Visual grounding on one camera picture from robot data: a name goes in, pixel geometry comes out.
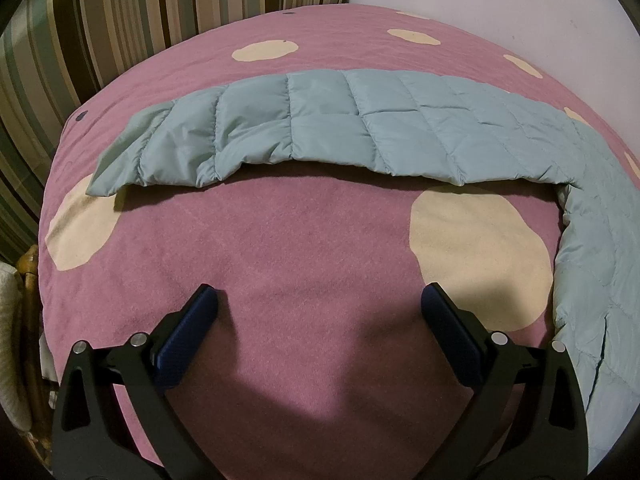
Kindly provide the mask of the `light blue quilted down jacket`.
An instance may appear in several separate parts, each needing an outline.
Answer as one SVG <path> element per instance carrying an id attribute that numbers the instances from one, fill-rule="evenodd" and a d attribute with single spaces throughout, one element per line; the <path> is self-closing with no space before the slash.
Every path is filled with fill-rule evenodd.
<path id="1" fill-rule="evenodd" d="M 599 465 L 639 405 L 639 192 L 593 128 L 471 79 L 408 70 L 304 70 L 198 90 L 140 110 L 88 192 L 192 188 L 242 165 L 325 162 L 454 185 L 559 189 L 554 322 L 587 403 Z"/>

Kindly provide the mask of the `wooden rattan chair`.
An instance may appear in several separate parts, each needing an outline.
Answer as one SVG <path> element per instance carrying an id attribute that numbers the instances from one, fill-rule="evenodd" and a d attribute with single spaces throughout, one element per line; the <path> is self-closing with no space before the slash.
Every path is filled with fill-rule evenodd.
<path id="1" fill-rule="evenodd" d="M 38 463 L 51 468 L 52 408 L 40 359 L 38 247 L 1 265 L 1 414 Z"/>

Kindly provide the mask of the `pink blanket with cream dots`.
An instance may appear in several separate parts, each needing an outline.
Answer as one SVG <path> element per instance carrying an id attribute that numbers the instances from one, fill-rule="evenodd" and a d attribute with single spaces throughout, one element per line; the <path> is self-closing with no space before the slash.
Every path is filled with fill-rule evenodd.
<path id="1" fill-rule="evenodd" d="M 140 110 L 304 70 L 454 76 L 547 103 L 596 130 L 639 192 L 622 139 L 496 44 L 378 6 L 267 13 L 157 53 L 67 119 L 40 218 L 44 334 L 62 370 L 76 341 L 119 346 L 212 285 L 217 321 L 167 397 L 225 477 L 410 479 L 472 396 L 421 318 L 426 284 L 518 344 L 562 341 L 556 185 L 459 186 L 289 160 L 245 164 L 205 188 L 88 192 L 102 152 Z"/>

